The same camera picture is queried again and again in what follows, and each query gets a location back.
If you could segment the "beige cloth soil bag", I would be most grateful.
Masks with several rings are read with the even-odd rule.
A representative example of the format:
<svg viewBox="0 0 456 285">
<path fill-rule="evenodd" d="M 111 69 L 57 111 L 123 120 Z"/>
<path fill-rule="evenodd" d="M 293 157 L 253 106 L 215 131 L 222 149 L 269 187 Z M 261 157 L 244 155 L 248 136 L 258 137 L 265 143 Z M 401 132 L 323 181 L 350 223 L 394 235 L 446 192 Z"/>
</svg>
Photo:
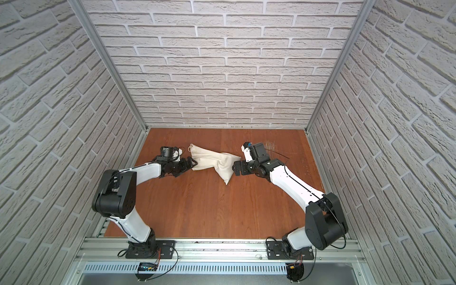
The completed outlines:
<svg viewBox="0 0 456 285">
<path fill-rule="evenodd" d="M 213 152 L 193 144 L 190 144 L 188 150 L 192 159 L 197 162 L 197 165 L 192 168 L 194 171 L 214 168 L 226 185 L 234 174 L 232 170 L 234 163 L 241 160 L 239 156 L 230 153 Z"/>
</svg>

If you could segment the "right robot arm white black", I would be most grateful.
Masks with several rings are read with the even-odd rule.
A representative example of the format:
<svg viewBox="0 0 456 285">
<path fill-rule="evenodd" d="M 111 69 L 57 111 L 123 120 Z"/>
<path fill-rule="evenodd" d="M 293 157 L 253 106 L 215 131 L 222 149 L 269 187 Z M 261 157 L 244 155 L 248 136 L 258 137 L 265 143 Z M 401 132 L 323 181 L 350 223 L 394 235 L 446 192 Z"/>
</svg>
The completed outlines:
<svg viewBox="0 0 456 285">
<path fill-rule="evenodd" d="M 256 160 L 236 161 L 232 167 L 236 176 L 255 175 L 282 189 L 305 213 L 305 225 L 282 237 L 291 254 L 313 246 L 324 250 L 348 232 L 348 225 L 338 197 L 325 194 L 301 180 L 280 160 L 264 163 Z"/>
</svg>

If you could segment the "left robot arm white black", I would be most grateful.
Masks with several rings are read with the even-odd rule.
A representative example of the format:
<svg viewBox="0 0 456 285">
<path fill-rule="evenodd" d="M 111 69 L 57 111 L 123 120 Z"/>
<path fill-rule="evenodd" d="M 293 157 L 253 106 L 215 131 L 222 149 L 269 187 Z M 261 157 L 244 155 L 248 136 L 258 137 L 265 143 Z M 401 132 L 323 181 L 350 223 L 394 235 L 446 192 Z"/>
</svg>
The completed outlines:
<svg viewBox="0 0 456 285">
<path fill-rule="evenodd" d="M 181 159 L 178 156 L 157 158 L 128 169 L 104 171 L 93 198 L 92 210 L 117 224 L 130 243 L 145 244 L 152 239 L 152 229 L 135 208 L 137 186 L 167 175 L 178 177 L 197 165 L 191 157 Z"/>
</svg>

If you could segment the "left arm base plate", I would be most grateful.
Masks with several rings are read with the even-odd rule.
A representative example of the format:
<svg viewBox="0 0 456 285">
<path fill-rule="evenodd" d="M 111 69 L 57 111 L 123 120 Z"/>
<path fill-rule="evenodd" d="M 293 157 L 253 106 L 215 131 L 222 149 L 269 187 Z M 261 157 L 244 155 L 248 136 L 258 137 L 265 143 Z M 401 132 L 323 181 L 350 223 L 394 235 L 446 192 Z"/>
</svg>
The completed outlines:
<svg viewBox="0 0 456 285">
<path fill-rule="evenodd" d="M 128 242 L 126 259 L 161 259 L 170 260 L 174 254 L 176 241 L 158 240 L 145 243 Z"/>
</svg>

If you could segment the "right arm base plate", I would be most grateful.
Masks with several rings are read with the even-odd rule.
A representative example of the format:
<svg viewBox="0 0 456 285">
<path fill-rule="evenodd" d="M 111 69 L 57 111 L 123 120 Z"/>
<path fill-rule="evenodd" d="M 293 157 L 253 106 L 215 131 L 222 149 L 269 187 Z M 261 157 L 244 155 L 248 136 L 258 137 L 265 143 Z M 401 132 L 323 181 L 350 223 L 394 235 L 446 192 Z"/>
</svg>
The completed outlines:
<svg viewBox="0 0 456 285">
<path fill-rule="evenodd" d="M 314 260 L 312 247 L 293 249 L 288 243 L 283 241 L 266 240 L 267 258 L 269 260 Z"/>
</svg>

